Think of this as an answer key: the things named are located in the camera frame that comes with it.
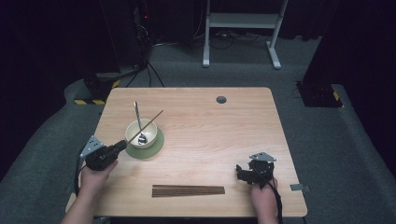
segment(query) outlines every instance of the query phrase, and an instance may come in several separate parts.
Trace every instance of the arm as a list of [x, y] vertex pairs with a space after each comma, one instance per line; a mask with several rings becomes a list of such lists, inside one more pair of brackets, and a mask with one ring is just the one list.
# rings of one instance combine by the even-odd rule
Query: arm
[[[277, 180], [274, 178], [270, 181], [276, 186]], [[276, 220], [276, 197], [271, 187], [266, 185], [260, 189], [259, 184], [251, 188], [250, 199], [256, 211], [259, 224], [277, 224]]]
[[104, 171], [93, 171], [84, 167], [81, 171], [81, 189], [78, 197], [64, 216], [62, 224], [91, 224], [96, 201], [104, 187], [110, 172], [116, 167], [118, 161], [111, 163]]

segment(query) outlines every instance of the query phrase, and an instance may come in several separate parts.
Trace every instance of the gray carpet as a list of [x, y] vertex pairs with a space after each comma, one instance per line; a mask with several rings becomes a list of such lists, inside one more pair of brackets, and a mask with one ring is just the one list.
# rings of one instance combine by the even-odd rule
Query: gray carpet
[[[211, 49], [202, 67], [202, 47], [154, 47], [149, 61], [165, 87], [268, 87], [305, 194], [306, 223], [396, 223], [396, 182], [363, 130], [342, 86], [333, 85], [342, 108], [305, 107], [295, 81], [302, 80], [319, 40], [278, 39], [281, 70], [272, 67], [261, 41], [235, 41]], [[212, 41], [216, 48], [230, 42]], [[128, 86], [161, 87], [150, 70]], [[125, 88], [133, 77], [121, 80]], [[0, 185], [0, 223], [59, 223], [73, 186], [78, 150], [95, 132], [103, 105], [75, 105], [82, 80], [64, 91], [66, 105], [30, 139]], [[248, 223], [254, 219], [135, 218], [133, 223]], [[304, 223], [286, 218], [285, 223]]]

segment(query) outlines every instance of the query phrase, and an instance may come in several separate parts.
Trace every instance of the bowl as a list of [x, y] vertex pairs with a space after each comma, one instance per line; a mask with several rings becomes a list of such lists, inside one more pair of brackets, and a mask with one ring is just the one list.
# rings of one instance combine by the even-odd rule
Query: bowl
[[[144, 128], [148, 123], [149, 123], [149, 119], [141, 119], [140, 123], [142, 125], [142, 128]], [[134, 122], [132, 122], [128, 128], [126, 129], [125, 132], [125, 139], [127, 142], [129, 142], [129, 140], [134, 137], [135, 134], [139, 133], [140, 129], [139, 129], [139, 124], [137, 122], [137, 120], [135, 120]], [[154, 122], [151, 122], [150, 125], [145, 128], [142, 133], [143, 135], [145, 135], [148, 139], [147, 143], [144, 145], [139, 145], [138, 144], [138, 138], [139, 135], [131, 142], [131, 145], [133, 147], [136, 148], [148, 148], [151, 147], [155, 140], [157, 140], [157, 132], [158, 132], [158, 128], [157, 125]]]

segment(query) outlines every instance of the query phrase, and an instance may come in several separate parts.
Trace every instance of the hand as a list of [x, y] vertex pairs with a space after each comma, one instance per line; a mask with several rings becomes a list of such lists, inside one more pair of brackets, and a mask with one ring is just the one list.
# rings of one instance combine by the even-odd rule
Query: hand
[[93, 171], [89, 167], [84, 167], [81, 171], [80, 192], [83, 192], [84, 194], [89, 194], [93, 198], [99, 195], [99, 192], [105, 186], [109, 174], [118, 163], [118, 161], [113, 161], [103, 171]]
[[[277, 180], [272, 179], [270, 184], [276, 187]], [[254, 184], [251, 188], [250, 199], [260, 224], [277, 223], [276, 197], [270, 186], [265, 185], [260, 189], [259, 184]]]

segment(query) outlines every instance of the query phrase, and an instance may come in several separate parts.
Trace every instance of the green plate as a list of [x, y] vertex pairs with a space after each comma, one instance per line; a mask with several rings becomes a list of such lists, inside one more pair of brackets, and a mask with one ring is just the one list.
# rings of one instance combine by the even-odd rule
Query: green plate
[[135, 159], [143, 160], [157, 154], [161, 150], [161, 148], [163, 148], [163, 142], [164, 142], [163, 132], [160, 129], [158, 129], [157, 140], [155, 140], [155, 143], [151, 147], [137, 148], [132, 146], [132, 144], [129, 144], [128, 147], [125, 148], [125, 151], [126, 153], [128, 153], [129, 156]]

